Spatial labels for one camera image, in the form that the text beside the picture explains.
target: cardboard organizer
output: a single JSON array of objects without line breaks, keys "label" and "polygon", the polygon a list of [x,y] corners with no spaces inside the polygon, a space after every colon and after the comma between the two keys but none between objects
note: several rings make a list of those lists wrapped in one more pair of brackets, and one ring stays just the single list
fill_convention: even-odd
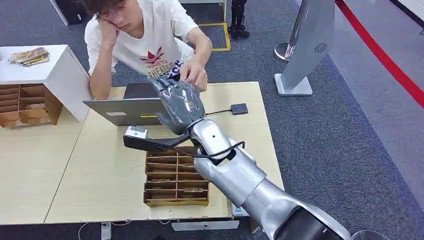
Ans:
[{"label": "cardboard organizer", "polygon": [[[196,154],[194,147],[177,149]],[[209,182],[196,171],[194,159],[180,152],[146,153],[144,203],[147,206],[209,204]]]},{"label": "cardboard organizer", "polygon": [[0,126],[57,124],[62,103],[43,84],[0,85]]}]

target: white cable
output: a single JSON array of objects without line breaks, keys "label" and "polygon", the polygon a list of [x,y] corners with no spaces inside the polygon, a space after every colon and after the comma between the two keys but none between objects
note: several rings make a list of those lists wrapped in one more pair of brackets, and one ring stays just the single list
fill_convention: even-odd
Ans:
[{"label": "white cable", "polygon": [[88,222],[86,222],[86,223],[84,223],[80,228],[79,228],[79,230],[78,230],[78,240],[81,240],[81,236],[80,236],[80,233],[81,233],[81,229],[83,229],[83,227],[85,227],[87,224],[89,224]]},{"label": "white cable", "polygon": [[128,225],[128,224],[132,223],[133,220],[125,220],[125,222],[126,223],[124,223],[124,224],[116,224],[116,223],[112,222],[112,225],[121,227],[121,226],[125,226],[125,225]]},{"label": "white cable", "polygon": [[161,220],[158,220],[159,221],[159,223],[161,223],[162,225],[167,225],[167,224],[169,224],[170,222],[171,222],[171,220],[168,220],[167,222],[162,222]]}]

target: light wood tabletop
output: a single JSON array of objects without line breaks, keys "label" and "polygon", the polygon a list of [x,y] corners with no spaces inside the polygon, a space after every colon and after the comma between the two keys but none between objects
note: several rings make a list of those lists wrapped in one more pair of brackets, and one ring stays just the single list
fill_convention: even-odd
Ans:
[{"label": "light wood tabletop", "polygon": [[82,126],[63,108],[57,125],[0,129],[0,225],[44,222]]},{"label": "light wood tabletop", "polygon": [[[125,87],[113,88],[111,98],[122,98]],[[283,182],[257,82],[210,83],[201,94],[206,112],[246,103],[249,113],[211,115],[246,150],[277,186]],[[46,218],[46,223],[108,222],[230,217],[227,198],[210,184],[208,206],[148,207],[143,203],[144,151],[126,148],[127,127],[117,127],[90,110]],[[174,137],[165,126],[147,126],[149,138]]]}]

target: red stripe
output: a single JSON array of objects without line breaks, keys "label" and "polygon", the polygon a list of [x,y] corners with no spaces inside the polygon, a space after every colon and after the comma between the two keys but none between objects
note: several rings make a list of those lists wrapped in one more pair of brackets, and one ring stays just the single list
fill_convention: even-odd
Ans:
[{"label": "red stripe", "polygon": [[365,27],[359,22],[356,16],[348,8],[343,0],[336,0],[338,8],[358,33],[363,42],[368,46],[371,52],[383,64],[385,69],[397,80],[400,85],[411,95],[411,97],[424,108],[424,91],[420,89],[415,82],[402,71],[398,65],[384,52],[374,38],[367,32]]}]

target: white label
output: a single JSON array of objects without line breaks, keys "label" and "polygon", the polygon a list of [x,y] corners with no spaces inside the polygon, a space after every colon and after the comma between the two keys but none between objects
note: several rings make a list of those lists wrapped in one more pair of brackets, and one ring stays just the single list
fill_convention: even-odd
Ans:
[{"label": "white label", "polygon": [[106,112],[108,116],[126,116],[125,112]]}]

